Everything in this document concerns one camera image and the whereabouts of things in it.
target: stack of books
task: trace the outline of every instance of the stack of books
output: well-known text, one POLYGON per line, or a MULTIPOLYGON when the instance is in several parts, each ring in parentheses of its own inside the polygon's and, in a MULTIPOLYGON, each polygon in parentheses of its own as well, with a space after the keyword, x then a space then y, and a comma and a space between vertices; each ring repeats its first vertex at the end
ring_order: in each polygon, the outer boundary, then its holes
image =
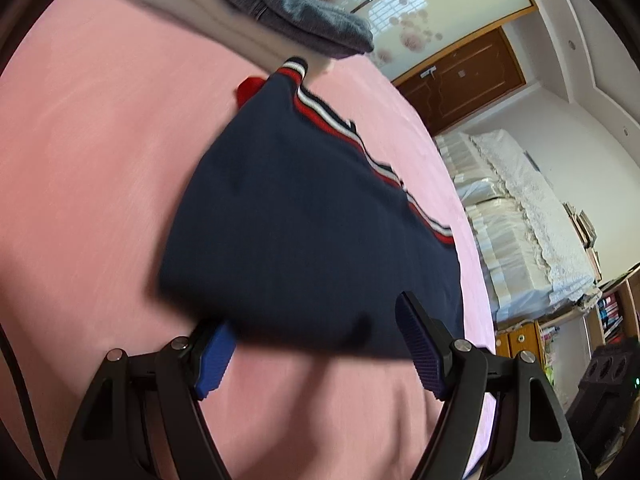
POLYGON ((598 302, 598 311, 604 330, 605 343, 617 343, 624 337, 624 334, 622 331, 622 312, 618 309, 615 294, 602 298, 598 302))
POLYGON ((591 267, 593 267, 593 273, 595 274, 596 283, 602 280, 602 268, 600 267, 600 258, 598 257, 598 252, 593 248, 598 238, 596 234, 596 229, 594 229, 591 220, 587 216, 587 213, 584 211, 580 211, 579 213, 575 210, 575 207, 569 203, 562 204, 564 205, 564 209, 566 213, 569 215, 569 220, 571 220, 571 224, 574 226, 575 232, 578 234, 578 238, 580 238, 580 242, 584 247, 585 252, 587 253, 587 257, 591 263, 591 267))

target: striped trim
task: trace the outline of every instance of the striped trim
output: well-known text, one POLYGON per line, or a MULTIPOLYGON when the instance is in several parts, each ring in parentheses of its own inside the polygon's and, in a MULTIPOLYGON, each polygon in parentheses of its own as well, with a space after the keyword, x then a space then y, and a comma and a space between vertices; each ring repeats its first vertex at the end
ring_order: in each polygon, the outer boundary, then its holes
POLYGON ((352 121, 345 121, 336 114, 327 103, 304 88, 302 82, 306 75, 306 62, 303 59, 293 57, 284 63, 276 72, 288 76, 295 82, 296 92, 293 101, 294 106, 300 113, 325 133, 346 140, 359 150, 377 176, 388 184, 404 191, 409 208, 433 231, 433 234, 438 240, 446 244, 452 244, 454 242, 451 229, 428 216, 427 213, 420 208, 416 199, 406 190, 404 183, 394 173, 391 166, 380 163, 369 155, 362 139, 356 132, 355 124, 352 121))

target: door panel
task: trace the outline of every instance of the door panel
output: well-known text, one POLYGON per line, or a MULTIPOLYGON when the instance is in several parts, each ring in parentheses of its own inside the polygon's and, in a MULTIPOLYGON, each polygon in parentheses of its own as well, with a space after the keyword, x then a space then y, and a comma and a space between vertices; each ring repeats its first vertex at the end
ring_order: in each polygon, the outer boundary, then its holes
POLYGON ((501 28, 462 46, 398 87, 432 136, 525 83, 501 28))

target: white lace cloth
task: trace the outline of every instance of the white lace cloth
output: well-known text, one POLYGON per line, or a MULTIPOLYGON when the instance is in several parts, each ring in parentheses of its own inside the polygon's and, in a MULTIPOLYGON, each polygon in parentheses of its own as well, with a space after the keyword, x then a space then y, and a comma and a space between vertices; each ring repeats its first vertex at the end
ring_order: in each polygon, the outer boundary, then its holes
POLYGON ((551 304, 579 300, 593 285, 593 268, 549 184, 505 130, 472 136, 471 141, 522 208, 523 219, 542 248, 545 272, 553 289, 549 294, 551 304))

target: red fabric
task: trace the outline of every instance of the red fabric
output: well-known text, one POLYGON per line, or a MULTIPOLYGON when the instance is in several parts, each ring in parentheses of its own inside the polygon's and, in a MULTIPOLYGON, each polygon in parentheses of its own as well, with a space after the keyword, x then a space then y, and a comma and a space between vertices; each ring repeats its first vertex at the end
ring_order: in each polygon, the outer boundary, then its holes
POLYGON ((238 108, 242 108, 245 102, 251 99, 267 80, 262 77, 248 77, 242 81, 236 89, 236 102, 238 108))

